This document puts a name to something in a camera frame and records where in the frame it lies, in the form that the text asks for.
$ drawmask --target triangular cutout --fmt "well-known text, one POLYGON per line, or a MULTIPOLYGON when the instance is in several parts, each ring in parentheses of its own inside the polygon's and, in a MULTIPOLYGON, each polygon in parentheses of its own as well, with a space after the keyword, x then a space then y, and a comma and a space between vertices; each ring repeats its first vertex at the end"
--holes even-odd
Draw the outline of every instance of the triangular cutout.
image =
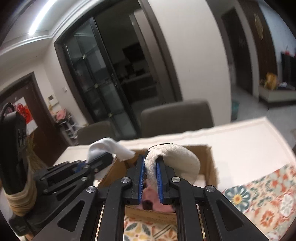
POLYGON ((217 200, 216 203, 227 231, 233 231, 244 225, 242 220, 222 200, 217 200))
POLYGON ((60 228, 73 232, 76 228, 80 214, 84 206, 84 201, 78 202, 58 223, 60 228))

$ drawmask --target cream fabric item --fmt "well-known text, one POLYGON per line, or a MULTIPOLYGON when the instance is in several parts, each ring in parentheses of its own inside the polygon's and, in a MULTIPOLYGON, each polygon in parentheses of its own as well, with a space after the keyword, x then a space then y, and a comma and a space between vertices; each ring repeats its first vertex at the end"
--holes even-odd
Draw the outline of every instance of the cream fabric item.
POLYGON ((110 137, 106 137, 100 139, 89 146, 89 150, 87 152, 86 163, 100 156, 104 152, 109 152, 116 154, 116 156, 121 160, 127 160, 132 158, 135 155, 134 151, 126 149, 118 142, 113 140, 110 137))
POLYGON ((20 217, 28 213, 35 205, 37 198, 36 183, 33 180, 31 166, 28 166, 27 182, 21 192, 8 195, 5 193, 11 210, 20 217))
POLYGON ((155 160, 163 157, 165 165, 175 170, 176 176, 184 178, 190 184, 197 180, 200 172, 200 161, 191 151, 176 144, 163 144, 151 147, 145 159, 145 172, 151 186, 157 190, 155 160))

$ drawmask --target cardboard box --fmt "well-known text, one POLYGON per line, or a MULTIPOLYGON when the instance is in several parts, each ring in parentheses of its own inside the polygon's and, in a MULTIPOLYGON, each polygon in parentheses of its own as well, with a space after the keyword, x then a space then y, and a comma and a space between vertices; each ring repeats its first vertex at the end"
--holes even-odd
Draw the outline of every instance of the cardboard box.
MULTIPOLYGON (((207 145, 185 146, 192 151, 200 160, 200 173, 205 176, 206 184, 217 186, 217 175, 214 161, 211 154, 211 148, 207 145)), ((147 150, 135 150, 133 158, 126 161, 119 161, 115 158, 107 175, 101 180, 98 188, 109 186, 115 180, 126 175, 130 167, 135 166, 139 155, 144 155, 147 150)), ((162 213, 151 210, 139 210, 135 206, 126 206, 125 215, 137 220, 149 221, 153 223, 167 223, 177 225, 176 213, 162 213)))

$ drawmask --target floral tablecloth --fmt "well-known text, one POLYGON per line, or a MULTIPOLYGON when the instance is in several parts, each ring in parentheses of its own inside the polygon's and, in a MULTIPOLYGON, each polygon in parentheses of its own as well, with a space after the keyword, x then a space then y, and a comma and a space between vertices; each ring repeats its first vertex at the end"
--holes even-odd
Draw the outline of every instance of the floral tablecloth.
MULTIPOLYGON (((223 194, 270 241, 280 240, 296 217, 296 169, 287 164, 223 194)), ((125 217, 123 240, 177 241, 177 227, 125 217)))

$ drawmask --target sliding glass door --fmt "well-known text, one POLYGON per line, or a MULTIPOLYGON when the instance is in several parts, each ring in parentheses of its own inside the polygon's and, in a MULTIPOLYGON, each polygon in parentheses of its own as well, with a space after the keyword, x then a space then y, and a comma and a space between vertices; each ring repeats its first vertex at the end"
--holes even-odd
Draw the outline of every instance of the sliding glass door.
POLYGON ((74 81, 94 121, 109 120, 120 139, 139 135, 139 126, 91 18, 65 42, 74 81))

